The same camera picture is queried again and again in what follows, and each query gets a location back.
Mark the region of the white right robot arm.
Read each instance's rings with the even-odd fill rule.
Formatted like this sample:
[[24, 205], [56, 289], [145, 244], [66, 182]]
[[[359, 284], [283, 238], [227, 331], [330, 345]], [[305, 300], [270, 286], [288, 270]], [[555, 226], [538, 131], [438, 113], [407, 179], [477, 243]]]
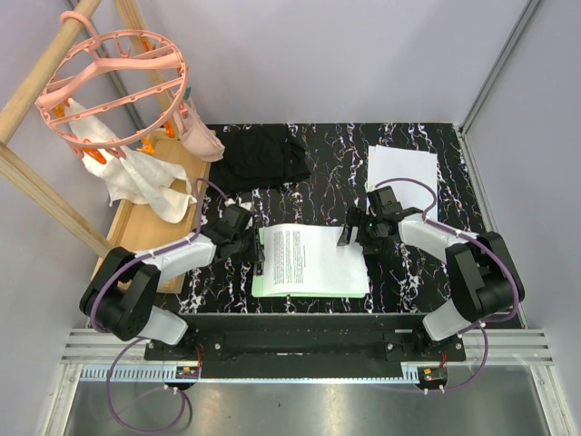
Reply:
[[403, 207], [390, 186], [367, 193], [367, 198], [368, 209], [348, 209], [339, 247], [356, 242], [365, 255], [372, 255], [392, 241], [446, 265], [450, 297], [423, 317], [412, 337], [413, 352], [420, 359], [436, 358], [445, 341], [459, 333], [516, 314], [524, 287], [499, 233], [465, 233], [434, 221], [417, 207]]

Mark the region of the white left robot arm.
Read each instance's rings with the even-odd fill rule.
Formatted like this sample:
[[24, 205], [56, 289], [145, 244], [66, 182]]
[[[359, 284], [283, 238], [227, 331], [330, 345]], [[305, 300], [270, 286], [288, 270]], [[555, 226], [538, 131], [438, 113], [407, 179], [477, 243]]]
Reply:
[[225, 260], [256, 263], [263, 260], [259, 231], [252, 213], [231, 204], [222, 217], [173, 243], [131, 252], [115, 247], [80, 300], [81, 312], [98, 332], [127, 342], [145, 338], [164, 343], [175, 359], [189, 358], [196, 338], [178, 314], [154, 305], [159, 286], [190, 270]]

